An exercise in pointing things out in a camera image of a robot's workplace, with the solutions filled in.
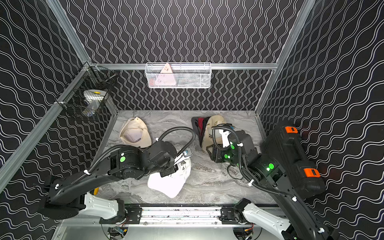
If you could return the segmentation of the white baseball cap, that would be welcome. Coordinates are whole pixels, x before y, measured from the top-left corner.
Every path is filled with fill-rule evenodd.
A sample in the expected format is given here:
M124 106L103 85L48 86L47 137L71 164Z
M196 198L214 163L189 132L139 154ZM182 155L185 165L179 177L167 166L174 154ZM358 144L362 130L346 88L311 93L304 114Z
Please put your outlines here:
M148 179L148 187L165 194L171 199L175 198L190 176L192 169L191 159L184 158L175 167L178 167L178 170L165 177L161 177L160 173L151 174Z

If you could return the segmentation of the cream baseball cap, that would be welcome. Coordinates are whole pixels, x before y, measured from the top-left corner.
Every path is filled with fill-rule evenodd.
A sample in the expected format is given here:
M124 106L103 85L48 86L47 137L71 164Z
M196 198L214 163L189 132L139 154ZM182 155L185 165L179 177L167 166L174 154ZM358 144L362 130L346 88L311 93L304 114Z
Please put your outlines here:
M152 145L147 125L138 117L128 119L120 131L120 139L124 144L146 148Z

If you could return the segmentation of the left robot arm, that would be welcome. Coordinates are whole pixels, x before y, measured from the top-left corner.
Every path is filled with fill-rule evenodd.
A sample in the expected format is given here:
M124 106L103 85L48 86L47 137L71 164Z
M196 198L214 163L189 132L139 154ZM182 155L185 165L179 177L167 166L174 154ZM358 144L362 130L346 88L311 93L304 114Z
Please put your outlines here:
M172 143L164 141L157 141L147 148L113 146L82 172L66 178L49 176L44 184L48 195L41 200L38 213L52 220L89 213L105 220L121 219L124 216L123 202L92 198L91 192L112 182L139 180L172 169L182 153Z

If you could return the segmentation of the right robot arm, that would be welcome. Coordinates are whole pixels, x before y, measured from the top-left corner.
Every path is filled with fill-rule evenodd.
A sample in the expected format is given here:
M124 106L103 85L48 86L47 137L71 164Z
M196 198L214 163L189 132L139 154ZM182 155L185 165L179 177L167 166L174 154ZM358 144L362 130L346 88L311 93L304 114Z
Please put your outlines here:
M340 237L305 203L306 199L325 191L325 182L314 162L307 158L294 126L275 128L263 142L261 153L243 131L223 125L213 127L213 135L217 134L222 136L221 144L214 143L218 156L238 167L250 186L270 194L285 214L284 218L275 216L242 199L224 214L227 221L258 226L280 240L337 240Z

